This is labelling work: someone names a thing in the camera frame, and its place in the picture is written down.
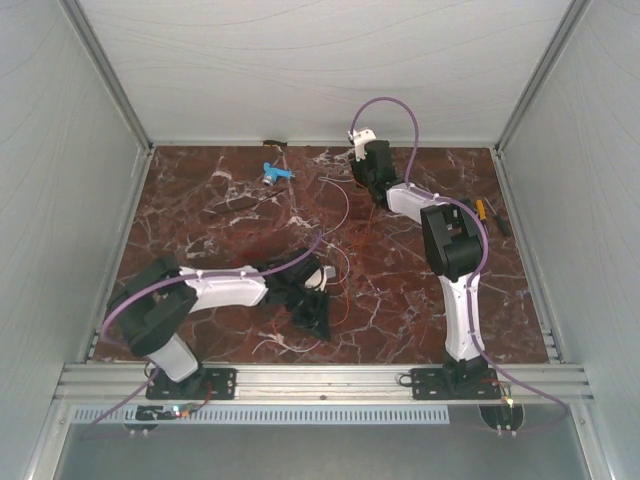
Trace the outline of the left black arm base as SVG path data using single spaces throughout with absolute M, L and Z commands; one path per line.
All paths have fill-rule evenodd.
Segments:
M 145 392 L 149 400 L 233 400 L 238 371 L 234 368 L 202 367 L 181 382 L 161 371 Z

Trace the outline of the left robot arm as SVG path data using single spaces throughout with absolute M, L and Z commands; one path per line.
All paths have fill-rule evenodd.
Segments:
M 221 307 L 281 305 L 294 326 L 331 339 L 327 268 L 306 248 L 236 269 L 196 270 L 172 256 L 155 260 L 113 294 L 103 326 L 115 322 L 132 355 L 146 358 L 184 398 L 205 386 L 204 367 L 178 334 L 191 313 Z

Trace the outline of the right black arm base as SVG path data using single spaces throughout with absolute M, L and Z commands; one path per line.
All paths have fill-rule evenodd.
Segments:
M 409 372 L 414 400 L 499 400 L 502 390 L 496 372 L 485 370 L 478 375 L 457 378 L 452 371 L 440 368 L 415 368 Z

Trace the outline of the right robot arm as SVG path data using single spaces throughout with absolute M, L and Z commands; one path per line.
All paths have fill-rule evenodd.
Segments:
M 354 146 L 350 164 L 356 182 L 376 205 L 422 228 L 426 260 L 444 296 L 443 388 L 453 397 L 465 397 L 488 369 L 478 302 L 480 271 L 488 257 L 486 231 L 470 203 L 403 182 L 393 166 L 388 141 L 365 140 Z

